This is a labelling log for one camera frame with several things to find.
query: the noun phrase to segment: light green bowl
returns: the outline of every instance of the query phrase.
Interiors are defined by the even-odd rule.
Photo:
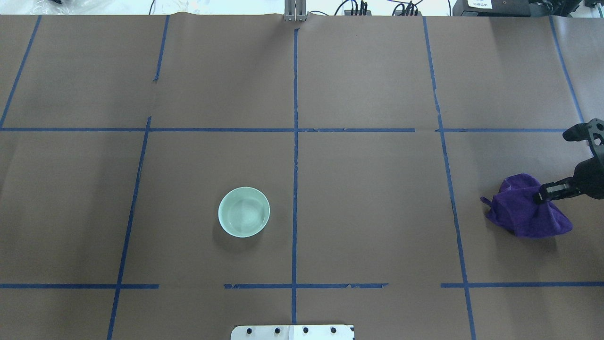
[[[266,196],[257,189],[244,186],[229,192],[218,206],[218,220],[229,234],[250,237],[259,233],[271,214]]]

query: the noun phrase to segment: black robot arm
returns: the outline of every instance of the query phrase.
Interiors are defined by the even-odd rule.
[[[562,134],[569,142],[587,140],[593,158],[582,161],[574,169],[572,177],[541,186],[533,197],[535,203],[587,195],[597,200],[604,199],[604,121],[592,119],[589,123],[573,126]]]

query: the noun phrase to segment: blue tape line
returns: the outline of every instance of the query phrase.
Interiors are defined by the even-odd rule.
[[[292,325],[297,323],[298,273],[298,30],[294,30],[294,206],[292,221]]]
[[[23,55],[23,59],[21,59],[21,65],[19,66],[19,71],[17,71],[17,76],[14,78],[13,88],[10,89],[10,93],[8,94],[8,100],[6,101],[6,105],[4,106],[4,112],[2,113],[2,118],[0,118],[0,128],[4,125],[4,120],[6,119],[6,115],[8,114],[8,109],[10,108],[10,103],[13,101],[14,91],[17,89],[17,84],[19,83],[19,79],[21,78],[21,73],[23,72],[23,67],[25,66],[25,62],[27,61],[27,56],[30,54],[31,46],[34,43],[34,38],[36,37],[37,29],[40,26],[40,21],[42,20],[42,16],[39,15],[36,20],[36,25],[34,26],[33,32],[31,32],[30,42],[27,44],[27,48],[25,49],[25,54]]]
[[[294,132],[280,128],[152,128],[151,132]]]
[[[109,320],[109,330],[107,331],[107,340],[111,340],[111,338],[113,338],[115,315],[117,314],[117,304],[119,301],[120,301],[120,289],[117,288],[117,289],[115,289],[113,308],[111,308],[111,319]]]
[[[15,132],[144,132],[144,128],[0,128]],[[149,132],[295,132],[290,128],[150,128]],[[412,128],[306,128],[298,132],[415,132]]]
[[[318,128],[318,129],[298,129],[299,132],[415,132],[415,129],[411,128],[394,128],[394,129],[380,129],[380,128]]]
[[[225,289],[382,289],[387,283],[237,283],[225,284]]]
[[[226,284],[225,289],[291,289],[291,283],[237,283]]]
[[[159,284],[1,283],[0,289],[159,289]]]
[[[564,71],[564,76],[567,79],[568,89],[570,90],[570,94],[573,97],[574,107],[577,109],[577,115],[579,116],[579,121],[581,123],[585,123],[585,119],[583,119],[583,113],[581,112],[581,107],[579,107],[579,101],[577,101],[577,95],[574,92],[573,83],[570,80],[570,76],[568,75],[568,70],[566,68],[566,63],[564,62],[564,57],[562,56],[562,50],[560,49],[560,43],[558,42],[558,35],[556,34],[556,27],[554,25],[554,18],[550,15],[550,26],[551,33],[554,37],[554,43],[556,45],[556,51],[558,52],[558,58],[560,59],[560,64],[562,64],[562,71]]]
[[[147,151],[147,139],[149,138],[149,129],[151,127],[151,117],[147,118],[147,126],[145,127],[145,136],[143,138],[143,147],[141,148],[141,157],[138,160],[137,179],[134,184],[134,192],[132,194],[132,204],[130,205],[130,215],[128,217],[128,227],[126,228],[126,237],[124,239],[124,247],[121,251],[120,271],[117,276],[117,284],[121,284],[124,277],[124,268],[126,267],[126,255],[128,253],[128,244],[130,242],[130,232],[132,231],[132,222],[134,220],[134,210],[137,205],[138,187],[141,183],[141,173],[143,171],[143,162],[145,160],[145,152]],[[107,340],[111,340],[113,336],[113,327],[115,324],[115,315],[117,314],[117,305],[120,300],[120,288],[115,289],[114,305],[111,310],[111,319],[109,320],[109,331],[107,332]]]
[[[143,132],[143,128],[0,128],[17,132]]]
[[[438,129],[436,132],[564,132],[567,129]]]
[[[441,288],[514,288],[514,287],[604,287],[603,281],[560,281],[560,282],[475,282],[464,285],[463,283],[441,283]]]
[[[437,96],[436,91],[436,76],[434,72],[434,63],[432,60],[432,49],[430,47],[430,38],[428,35],[428,23],[426,21],[426,17],[422,17],[423,19],[423,31],[426,37],[426,49],[428,52],[428,63],[430,66],[430,76],[432,78],[432,90],[434,92],[434,105],[436,106],[436,111],[438,113],[439,118],[439,130],[440,130],[440,141],[443,147],[443,158],[445,160],[445,170],[447,173],[447,182],[449,186],[449,196],[451,198],[451,209],[453,210],[453,220],[455,223],[455,233],[457,234],[457,250],[459,253],[459,262],[461,266],[461,277],[463,279],[464,284],[467,284],[467,274],[466,274],[466,262],[463,255],[463,246],[461,243],[461,232],[459,228],[459,219],[457,218],[457,206],[455,204],[455,193],[453,191],[453,181],[451,180],[451,167],[449,166],[449,155],[447,154],[447,146],[445,141],[445,133],[443,132],[443,117],[440,112],[440,104],[439,98]],[[472,302],[470,299],[470,290],[468,287],[464,287],[464,292],[466,295],[466,308],[467,308],[467,318],[470,326],[470,334],[472,336],[472,340],[476,340],[476,329],[474,327],[474,314],[472,313]]]
[[[382,289],[387,283],[298,283],[300,289]]]
[[[164,47],[165,47],[165,36],[168,34],[168,23],[170,22],[170,16],[165,16],[164,23],[164,35],[161,37],[161,47],[159,48],[159,58],[157,59],[157,72],[153,81],[156,82],[159,79],[159,71],[161,70],[161,61],[164,58]]]

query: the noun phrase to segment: white label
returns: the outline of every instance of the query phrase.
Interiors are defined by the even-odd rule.
[[[493,9],[493,4],[491,4],[490,0],[467,0],[467,5],[474,8]]]

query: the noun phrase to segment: purple towel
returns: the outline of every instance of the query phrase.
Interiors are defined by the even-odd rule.
[[[539,187],[539,181],[528,174],[506,178],[493,202],[480,198],[491,208],[487,218],[518,237],[550,237],[572,230],[573,224],[554,203],[536,204],[533,201],[533,194],[539,192]]]

